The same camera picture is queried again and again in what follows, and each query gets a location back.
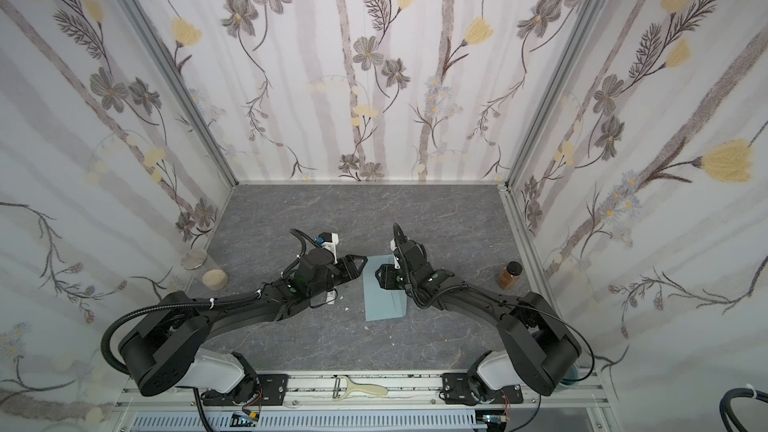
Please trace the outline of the light green envelope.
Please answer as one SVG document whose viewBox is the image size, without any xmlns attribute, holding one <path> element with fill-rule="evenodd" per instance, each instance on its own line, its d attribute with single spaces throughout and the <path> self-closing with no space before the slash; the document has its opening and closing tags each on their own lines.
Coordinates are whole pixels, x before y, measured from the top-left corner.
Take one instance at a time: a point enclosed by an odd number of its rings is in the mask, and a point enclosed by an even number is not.
<svg viewBox="0 0 768 432">
<path fill-rule="evenodd" d="M 379 285 L 375 272 L 392 264 L 391 255 L 369 256 L 363 268 L 364 312 L 367 322 L 399 319 L 406 315 L 407 296 L 402 290 L 385 290 Z"/>
</svg>

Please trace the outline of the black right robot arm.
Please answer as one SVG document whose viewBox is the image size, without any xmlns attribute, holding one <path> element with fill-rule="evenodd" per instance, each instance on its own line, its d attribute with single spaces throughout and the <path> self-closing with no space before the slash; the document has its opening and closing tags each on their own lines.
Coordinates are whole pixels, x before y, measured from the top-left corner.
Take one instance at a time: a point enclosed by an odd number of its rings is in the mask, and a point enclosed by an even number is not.
<svg viewBox="0 0 768 432">
<path fill-rule="evenodd" d="M 425 247 L 406 237 L 393 239 L 390 248 L 394 263 L 376 271 L 379 286 L 404 291 L 421 309 L 460 313 L 495 328 L 514 372 L 533 391 L 551 395 L 581 356 L 578 339 L 541 295 L 504 295 L 474 286 L 433 268 Z"/>
</svg>

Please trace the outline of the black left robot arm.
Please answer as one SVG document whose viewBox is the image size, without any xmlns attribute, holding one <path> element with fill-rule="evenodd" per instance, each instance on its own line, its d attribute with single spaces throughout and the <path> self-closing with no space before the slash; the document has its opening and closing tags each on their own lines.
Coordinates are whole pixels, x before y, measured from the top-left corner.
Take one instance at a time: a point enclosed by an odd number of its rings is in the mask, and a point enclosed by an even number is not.
<svg viewBox="0 0 768 432">
<path fill-rule="evenodd" d="M 104 360 L 129 376 L 145 397 L 172 388 L 211 391 L 233 403 L 254 394 L 257 374 L 243 355 L 204 349 L 216 336 L 259 323 L 286 320 L 319 307 L 320 296 L 357 279 L 368 259 L 337 258 L 313 249 L 294 261 L 293 273 L 250 293 L 192 299 L 168 294 L 158 304 L 129 312 L 104 332 Z"/>
</svg>

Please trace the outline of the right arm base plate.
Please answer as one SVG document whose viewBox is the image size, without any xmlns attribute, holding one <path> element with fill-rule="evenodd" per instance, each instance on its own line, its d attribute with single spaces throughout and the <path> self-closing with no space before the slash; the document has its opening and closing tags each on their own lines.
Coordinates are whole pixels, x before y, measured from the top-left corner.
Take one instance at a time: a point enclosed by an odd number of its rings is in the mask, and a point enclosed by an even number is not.
<svg viewBox="0 0 768 432">
<path fill-rule="evenodd" d="M 447 405 L 512 405 L 524 402 L 518 385 L 492 390 L 478 376 L 467 372 L 447 372 L 441 375 L 441 380 L 438 397 Z"/>
</svg>

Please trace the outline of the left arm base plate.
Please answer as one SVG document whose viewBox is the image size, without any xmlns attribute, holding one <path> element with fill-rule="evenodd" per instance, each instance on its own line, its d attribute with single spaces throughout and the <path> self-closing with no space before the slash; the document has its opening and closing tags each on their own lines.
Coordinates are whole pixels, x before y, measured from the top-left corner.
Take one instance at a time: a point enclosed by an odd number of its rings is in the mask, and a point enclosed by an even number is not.
<svg viewBox="0 0 768 432">
<path fill-rule="evenodd" d="M 282 406 L 288 385 L 288 374 L 246 375 L 228 393 L 213 390 L 201 395 L 204 406 Z"/>
</svg>

